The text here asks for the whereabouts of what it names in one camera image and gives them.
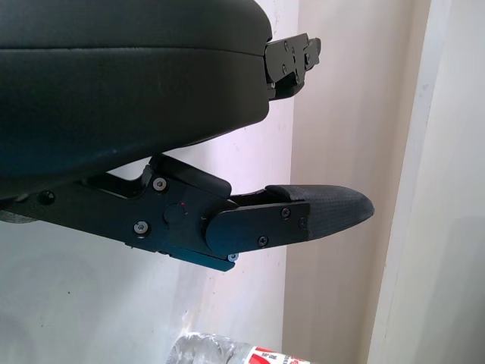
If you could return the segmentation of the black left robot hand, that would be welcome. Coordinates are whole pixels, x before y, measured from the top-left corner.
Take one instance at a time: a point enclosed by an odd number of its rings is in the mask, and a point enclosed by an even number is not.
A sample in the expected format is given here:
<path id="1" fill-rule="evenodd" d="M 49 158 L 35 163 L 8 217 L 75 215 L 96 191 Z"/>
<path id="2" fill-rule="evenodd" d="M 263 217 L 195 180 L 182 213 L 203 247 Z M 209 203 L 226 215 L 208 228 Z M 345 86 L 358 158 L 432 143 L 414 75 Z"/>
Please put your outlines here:
<path id="1" fill-rule="evenodd" d="M 230 184 L 168 155 L 263 121 L 319 62 L 254 1 L 3 1 L 1 219 L 230 270 L 374 214 L 332 185 Z"/>

